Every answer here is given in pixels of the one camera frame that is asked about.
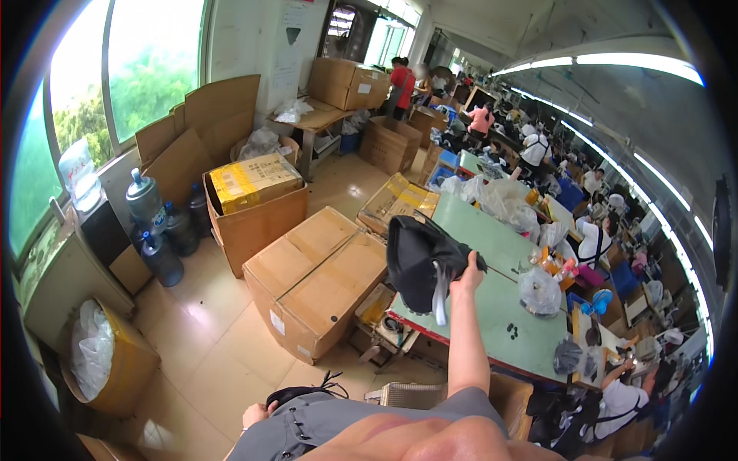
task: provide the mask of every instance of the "metal table leg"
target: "metal table leg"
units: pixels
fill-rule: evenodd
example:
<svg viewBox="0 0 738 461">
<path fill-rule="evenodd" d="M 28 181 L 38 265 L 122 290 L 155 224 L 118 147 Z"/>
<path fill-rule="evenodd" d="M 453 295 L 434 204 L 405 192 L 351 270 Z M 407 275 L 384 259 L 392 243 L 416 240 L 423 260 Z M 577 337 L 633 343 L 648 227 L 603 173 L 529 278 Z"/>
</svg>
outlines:
<svg viewBox="0 0 738 461">
<path fill-rule="evenodd" d="M 315 132 L 303 130 L 303 156 L 300 157 L 300 175 L 305 182 L 313 182 L 310 176 L 310 162 L 313 160 L 313 146 L 315 143 Z"/>
</svg>

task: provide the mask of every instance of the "gray shirt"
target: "gray shirt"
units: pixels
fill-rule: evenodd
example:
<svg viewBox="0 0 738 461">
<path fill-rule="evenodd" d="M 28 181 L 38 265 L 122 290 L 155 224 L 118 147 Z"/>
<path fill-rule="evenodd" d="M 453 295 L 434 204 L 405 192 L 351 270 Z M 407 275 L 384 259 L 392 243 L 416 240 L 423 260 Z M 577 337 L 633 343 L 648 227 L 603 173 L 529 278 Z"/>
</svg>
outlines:
<svg viewBox="0 0 738 461">
<path fill-rule="evenodd" d="M 282 404 L 271 417 L 249 427 L 227 461 L 293 460 L 376 413 L 396 413 L 411 420 L 434 416 L 456 421 L 467 416 L 484 416 L 509 438 L 502 418 L 478 387 L 462 389 L 431 410 L 373 405 L 313 392 Z"/>
</svg>

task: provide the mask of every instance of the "label on box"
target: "label on box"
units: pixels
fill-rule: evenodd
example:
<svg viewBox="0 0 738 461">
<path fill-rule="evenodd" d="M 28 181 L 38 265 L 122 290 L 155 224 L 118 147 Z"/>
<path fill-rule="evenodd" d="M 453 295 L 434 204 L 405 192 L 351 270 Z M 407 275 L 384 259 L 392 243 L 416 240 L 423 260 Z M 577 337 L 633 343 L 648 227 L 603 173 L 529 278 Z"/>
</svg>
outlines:
<svg viewBox="0 0 738 461">
<path fill-rule="evenodd" d="M 274 313 L 274 311 L 272 311 L 271 309 L 269 309 L 269 317 L 272 318 L 272 327 L 274 327 L 276 331 L 282 333 L 282 336 L 284 336 L 284 322 L 282 322 L 282 319 L 277 317 L 277 314 Z"/>
</svg>

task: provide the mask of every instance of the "factory floor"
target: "factory floor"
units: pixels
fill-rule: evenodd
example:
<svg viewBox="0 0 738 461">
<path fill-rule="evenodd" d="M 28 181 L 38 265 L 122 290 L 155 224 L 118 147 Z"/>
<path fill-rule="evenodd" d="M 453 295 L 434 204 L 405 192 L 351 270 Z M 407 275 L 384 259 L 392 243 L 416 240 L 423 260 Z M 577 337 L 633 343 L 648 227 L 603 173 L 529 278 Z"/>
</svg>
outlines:
<svg viewBox="0 0 738 461">
<path fill-rule="evenodd" d="M 417 180 L 419 151 L 408 179 Z M 387 175 L 356 155 L 333 155 L 313 169 L 308 215 L 323 207 L 353 220 Z M 311 367 L 272 338 L 249 289 L 235 279 L 212 238 L 183 259 L 184 279 L 172 288 L 154 280 L 137 297 L 137 326 L 162 358 L 140 398 L 135 416 L 116 421 L 106 439 L 135 445 L 149 461 L 221 461 L 241 434 L 241 416 L 276 389 L 320 385 L 326 370 L 352 399 L 391 381 L 442 383 L 443 372 L 403 358 L 382 374 L 358 364 L 359 353 L 338 344 Z M 443 346 L 418 341 L 420 347 Z"/>
</svg>

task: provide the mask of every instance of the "hand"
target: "hand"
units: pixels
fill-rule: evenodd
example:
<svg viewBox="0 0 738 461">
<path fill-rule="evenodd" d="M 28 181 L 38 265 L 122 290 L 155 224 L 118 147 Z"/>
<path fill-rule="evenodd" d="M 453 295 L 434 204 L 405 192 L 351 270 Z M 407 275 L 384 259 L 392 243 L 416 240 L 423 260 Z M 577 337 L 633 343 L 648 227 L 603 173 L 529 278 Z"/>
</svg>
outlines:
<svg viewBox="0 0 738 461">
<path fill-rule="evenodd" d="M 269 405 L 269 408 L 266 408 L 266 405 L 263 403 L 254 403 L 251 405 L 246 409 L 244 416 L 241 417 L 244 423 L 244 429 L 248 429 L 253 423 L 258 423 L 259 421 L 267 419 L 272 415 L 272 413 L 274 413 L 278 405 L 279 402 L 277 401 L 273 401 Z"/>
<path fill-rule="evenodd" d="M 449 285 L 451 294 L 471 294 L 473 296 L 479 284 L 482 283 L 484 274 L 477 268 L 477 252 L 469 252 L 467 263 L 468 266 L 464 269 L 461 278 Z"/>
</svg>

